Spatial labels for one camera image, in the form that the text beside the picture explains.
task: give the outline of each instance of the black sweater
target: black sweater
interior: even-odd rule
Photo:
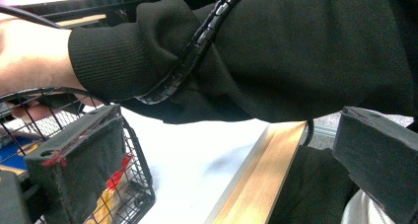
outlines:
[[[202,64],[153,106],[154,86],[205,19],[181,0],[141,4],[137,23],[77,29],[69,53],[93,94],[165,122],[305,120],[362,107],[417,115],[417,0],[243,0]]]

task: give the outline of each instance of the gray fabric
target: gray fabric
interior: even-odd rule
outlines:
[[[0,224],[29,224],[28,210],[18,178],[0,170]]]
[[[124,156],[119,106],[102,107],[68,125],[25,157],[34,184],[50,201],[47,223],[83,223]]]
[[[344,108],[333,155],[395,223],[418,213],[418,135],[367,110]]]

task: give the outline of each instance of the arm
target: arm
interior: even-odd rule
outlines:
[[[165,0],[140,5],[137,24],[73,32],[78,78],[101,97],[174,123],[302,120],[343,106],[416,114],[388,0],[243,0],[176,94],[155,106],[130,99],[169,71],[208,9]]]

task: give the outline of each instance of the hand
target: hand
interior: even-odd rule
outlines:
[[[84,90],[68,55],[70,34],[0,14],[0,95],[40,87]]]

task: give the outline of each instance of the wire basket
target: wire basket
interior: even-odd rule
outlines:
[[[54,200],[48,200],[51,195],[32,181],[25,156],[28,159],[29,154],[82,116],[107,106],[87,92],[68,88],[27,90],[0,98],[0,170],[15,173],[23,193],[34,193],[36,187],[35,193],[43,198],[25,195],[31,222],[53,223],[44,213]],[[155,202],[152,177],[138,139],[123,116],[121,121],[124,156],[120,170],[108,178],[84,223],[137,223]]]

